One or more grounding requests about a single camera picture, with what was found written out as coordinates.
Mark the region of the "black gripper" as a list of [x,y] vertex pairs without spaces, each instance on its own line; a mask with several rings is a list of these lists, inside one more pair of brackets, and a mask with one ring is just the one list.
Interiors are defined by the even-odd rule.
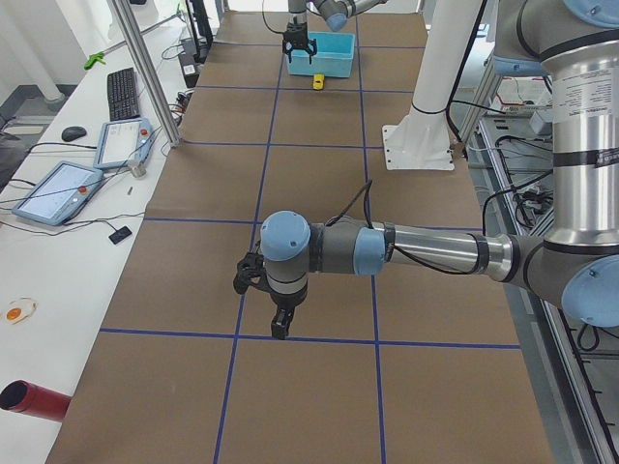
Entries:
[[282,53],[286,56],[288,64],[292,63],[294,50],[305,51],[309,57],[309,64],[317,53],[316,39],[309,38],[308,25],[304,23],[288,22],[282,33]]
[[295,309],[307,297],[307,277],[303,276],[299,283],[293,283],[293,290],[281,292],[276,288],[275,281],[269,279],[263,256],[257,252],[248,252],[236,265],[233,288],[238,295],[245,295],[250,287],[268,294],[276,305],[271,321],[271,337],[287,339]]

